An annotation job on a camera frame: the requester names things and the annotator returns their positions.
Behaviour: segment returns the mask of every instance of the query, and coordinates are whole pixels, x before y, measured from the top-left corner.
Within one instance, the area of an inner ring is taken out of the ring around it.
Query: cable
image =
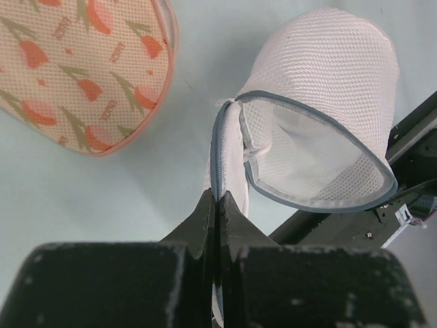
[[[371,208],[371,210],[375,210],[381,206],[385,206],[388,205],[390,203],[394,203],[397,200],[400,200],[401,198],[404,198],[407,195],[410,195],[411,193],[418,193],[419,191],[424,190],[425,188],[431,187],[437,185],[437,178],[436,179],[431,179],[422,183],[419,183],[418,185],[408,188],[404,191],[402,191],[401,193],[398,193],[397,195],[394,195],[392,198],[389,198],[387,201],[381,203],[380,205]]]

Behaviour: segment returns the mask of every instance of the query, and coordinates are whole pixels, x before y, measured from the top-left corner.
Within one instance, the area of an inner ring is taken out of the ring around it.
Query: green leaf print
[[[135,89],[135,87],[127,80],[123,79],[121,76],[117,75],[114,72],[110,72],[111,75],[114,77],[114,79],[117,80],[117,82],[122,87],[124,94],[126,95],[126,98],[128,99],[130,110],[134,111],[137,109],[141,114],[144,115],[144,109],[143,107],[138,103],[137,99],[135,98],[135,94],[132,90]]]
[[[120,133],[123,135],[123,137],[127,138],[129,137],[131,134],[134,133],[135,130],[132,130],[131,128],[125,128],[121,125],[117,125],[118,131],[120,131]]]
[[[60,107],[60,109],[70,122],[73,132],[76,135],[76,140],[79,148],[82,149],[85,147],[88,152],[92,152],[91,147],[89,146],[88,141],[85,138],[85,133],[82,131],[82,128],[86,128],[86,125],[84,125],[84,123],[80,121],[76,116],[71,114],[65,107]]]
[[[69,77],[71,77],[76,82],[79,81],[76,75],[82,77],[89,77],[88,71],[84,70],[83,68],[75,68],[75,67],[62,66],[62,65],[59,65],[59,68],[61,68],[64,73],[66,73]]]
[[[143,31],[146,33],[151,33],[152,30],[150,29],[149,25],[144,25],[144,24],[140,24],[140,23],[134,23],[131,22],[129,20],[126,20],[126,24],[129,26],[129,28],[138,35],[139,38],[142,38],[143,36],[141,35],[141,33],[139,33],[139,31]]]
[[[77,0],[76,2],[76,21],[83,20],[87,33],[89,32],[89,20],[87,17],[87,3],[85,0]]]
[[[16,38],[16,40],[18,42],[22,41],[20,34],[18,34],[19,32],[24,34],[25,36],[31,38],[32,40],[36,40],[36,37],[35,37],[36,33],[34,31],[32,31],[30,28],[28,28],[24,25],[15,23],[12,20],[7,19],[5,17],[0,17],[0,21],[9,29],[9,32],[11,32],[11,34],[14,36],[14,38]]]
[[[15,112],[28,124],[33,124],[36,128],[40,128],[38,123],[34,122],[25,112],[21,105],[21,100],[15,98],[6,91],[0,90],[0,97],[2,97],[11,106]]]
[[[32,7],[35,9],[36,12],[40,12],[40,9],[38,7],[38,3],[36,2],[36,0],[28,0],[28,2],[32,5]]]

